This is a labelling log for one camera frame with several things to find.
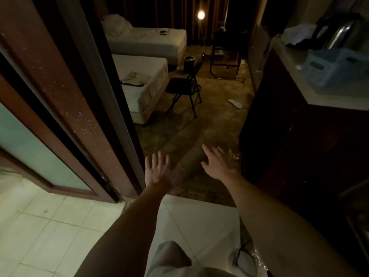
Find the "person's left forearm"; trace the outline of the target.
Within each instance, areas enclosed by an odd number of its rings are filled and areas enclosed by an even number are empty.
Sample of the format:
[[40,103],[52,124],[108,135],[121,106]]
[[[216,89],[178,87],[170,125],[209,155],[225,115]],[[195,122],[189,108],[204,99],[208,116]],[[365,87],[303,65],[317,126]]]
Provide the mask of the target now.
[[146,187],[104,233],[74,277],[144,277],[159,207],[169,186]]

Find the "person's right forearm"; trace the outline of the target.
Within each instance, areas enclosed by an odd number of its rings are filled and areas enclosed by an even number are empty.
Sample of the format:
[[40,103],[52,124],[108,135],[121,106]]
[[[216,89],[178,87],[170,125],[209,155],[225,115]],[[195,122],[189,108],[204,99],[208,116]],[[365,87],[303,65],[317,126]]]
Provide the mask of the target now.
[[274,277],[362,277],[292,209],[239,174],[226,174],[221,181]]

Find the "black folding chair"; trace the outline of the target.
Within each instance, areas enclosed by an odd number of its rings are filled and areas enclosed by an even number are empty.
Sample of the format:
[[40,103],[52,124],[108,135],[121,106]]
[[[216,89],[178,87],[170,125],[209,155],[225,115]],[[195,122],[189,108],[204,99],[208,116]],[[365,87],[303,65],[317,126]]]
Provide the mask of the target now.
[[195,105],[197,100],[202,103],[202,99],[200,96],[201,86],[198,84],[196,79],[196,75],[201,69],[204,62],[204,55],[201,55],[201,58],[198,60],[194,69],[187,78],[172,78],[170,79],[165,92],[168,94],[174,94],[174,98],[172,100],[171,106],[165,112],[165,115],[169,114],[171,110],[173,110],[174,105],[178,102],[178,100],[182,96],[188,96],[191,102],[191,108],[193,111],[194,118],[197,118]]

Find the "person's left hand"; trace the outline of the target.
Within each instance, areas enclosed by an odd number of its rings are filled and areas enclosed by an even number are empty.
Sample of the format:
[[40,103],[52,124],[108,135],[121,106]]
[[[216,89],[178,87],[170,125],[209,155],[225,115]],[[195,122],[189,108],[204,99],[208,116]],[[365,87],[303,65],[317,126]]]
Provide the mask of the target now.
[[182,183],[182,172],[177,167],[171,166],[171,159],[169,155],[164,155],[164,167],[162,170],[158,169],[158,152],[153,153],[150,157],[152,164],[151,171],[145,173],[145,185],[147,188],[159,188],[168,193],[175,187]]

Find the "white crumpled cloth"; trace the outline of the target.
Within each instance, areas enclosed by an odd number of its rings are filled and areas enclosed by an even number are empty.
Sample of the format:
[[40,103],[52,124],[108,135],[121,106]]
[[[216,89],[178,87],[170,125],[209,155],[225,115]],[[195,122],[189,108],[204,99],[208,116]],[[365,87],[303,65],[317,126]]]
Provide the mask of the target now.
[[297,26],[286,28],[280,39],[285,45],[296,45],[303,40],[311,39],[316,27],[316,24],[301,23]]

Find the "beige cloth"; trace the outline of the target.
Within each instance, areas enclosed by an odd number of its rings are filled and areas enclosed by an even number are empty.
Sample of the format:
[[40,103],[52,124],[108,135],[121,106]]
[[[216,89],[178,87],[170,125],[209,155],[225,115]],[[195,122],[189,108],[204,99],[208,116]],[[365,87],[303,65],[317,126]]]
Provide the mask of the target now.
[[151,76],[139,72],[131,71],[126,77],[120,80],[122,85],[129,85],[134,87],[144,87],[150,81]]

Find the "white bed with wooden base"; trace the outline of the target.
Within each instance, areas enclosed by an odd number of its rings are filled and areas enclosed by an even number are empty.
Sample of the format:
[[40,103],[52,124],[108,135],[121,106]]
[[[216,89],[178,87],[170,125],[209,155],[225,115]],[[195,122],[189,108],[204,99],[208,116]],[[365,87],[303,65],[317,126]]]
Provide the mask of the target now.
[[112,54],[119,80],[131,71],[151,76],[144,87],[122,85],[134,124],[146,124],[169,83],[165,58]]

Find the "brown door with frosted glass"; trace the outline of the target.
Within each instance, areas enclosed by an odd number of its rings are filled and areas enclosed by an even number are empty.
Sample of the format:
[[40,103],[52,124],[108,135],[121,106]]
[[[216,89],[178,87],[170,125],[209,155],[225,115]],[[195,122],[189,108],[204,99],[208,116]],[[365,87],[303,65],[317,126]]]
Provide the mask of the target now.
[[60,195],[116,203],[137,198],[102,102],[53,0],[0,0],[0,102],[36,140],[77,177],[82,187],[42,176],[19,157],[11,160],[28,179]]

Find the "white bundled bedding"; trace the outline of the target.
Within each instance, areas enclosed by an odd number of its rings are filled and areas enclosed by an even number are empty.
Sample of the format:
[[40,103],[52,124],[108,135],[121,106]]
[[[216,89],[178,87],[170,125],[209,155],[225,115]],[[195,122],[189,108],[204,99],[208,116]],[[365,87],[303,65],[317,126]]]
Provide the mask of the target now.
[[127,37],[134,27],[119,14],[109,14],[103,17],[102,25],[104,33],[111,37]]

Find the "steel electric kettle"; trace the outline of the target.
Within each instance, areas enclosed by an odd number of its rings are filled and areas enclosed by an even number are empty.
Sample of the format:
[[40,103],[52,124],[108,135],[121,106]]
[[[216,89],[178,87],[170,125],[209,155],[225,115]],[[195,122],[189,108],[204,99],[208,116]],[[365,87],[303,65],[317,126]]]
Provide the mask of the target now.
[[369,40],[369,19],[360,13],[335,13],[316,22],[308,49],[346,48],[359,51]]

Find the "person's right hand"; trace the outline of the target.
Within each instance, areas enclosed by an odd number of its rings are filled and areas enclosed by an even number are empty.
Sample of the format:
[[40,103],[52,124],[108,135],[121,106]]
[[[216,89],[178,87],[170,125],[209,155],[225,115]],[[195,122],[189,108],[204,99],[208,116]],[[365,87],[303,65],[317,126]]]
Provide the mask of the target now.
[[225,185],[242,178],[231,149],[226,152],[221,147],[208,148],[205,144],[202,144],[201,147],[207,157],[205,162],[212,166],[212,173],[208,174],[210,177]]

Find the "grey door frame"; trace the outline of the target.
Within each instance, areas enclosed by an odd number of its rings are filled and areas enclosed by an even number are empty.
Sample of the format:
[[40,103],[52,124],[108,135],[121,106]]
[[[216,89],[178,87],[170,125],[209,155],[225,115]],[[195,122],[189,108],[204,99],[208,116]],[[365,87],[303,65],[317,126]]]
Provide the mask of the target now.
[[103,26],[95,13],[93,0],[55,0],[63,20],[82,57],[103,103],[123,156],[122,167],[137,195],[145,189],[144,154],[128,109]]

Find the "dark round trash bin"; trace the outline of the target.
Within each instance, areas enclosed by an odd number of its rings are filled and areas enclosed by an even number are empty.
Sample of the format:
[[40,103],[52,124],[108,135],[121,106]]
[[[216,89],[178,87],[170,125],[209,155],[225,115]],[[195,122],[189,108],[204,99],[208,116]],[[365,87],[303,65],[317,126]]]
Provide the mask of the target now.
[[183,72],[184,74],[191,74],[195,69],[195,57],[185,56],[183,58]]

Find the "lit floor lamp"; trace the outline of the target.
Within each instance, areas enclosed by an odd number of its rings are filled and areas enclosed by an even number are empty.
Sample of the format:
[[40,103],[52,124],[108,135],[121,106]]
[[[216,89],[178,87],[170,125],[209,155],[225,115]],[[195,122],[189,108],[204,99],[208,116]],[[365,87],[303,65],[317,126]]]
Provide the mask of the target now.
[[203,43],[203,47],[205,47],[205,38],[204,38],[204,32],[203,32],[203,28],[202,28],[202,22],[205,18],[204,10],[202,10],[202,9],[198,10],[196,16],[197,16],[197,20],[198,20],[198,27],[200,29],[200,35],[201,35],[201,40],[202,40],[202,43]]

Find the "white bed with bundled bedding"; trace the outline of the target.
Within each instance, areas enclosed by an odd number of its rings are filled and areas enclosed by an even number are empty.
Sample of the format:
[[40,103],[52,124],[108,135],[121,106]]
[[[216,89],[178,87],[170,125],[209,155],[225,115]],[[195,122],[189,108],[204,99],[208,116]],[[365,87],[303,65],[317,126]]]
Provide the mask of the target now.
[[[168,34],[160,35],[161,30]],[[105,36],[113,54],[165,58],[173,66],[180,64],[187,47],[183,29],[134,27],[127,37]]]

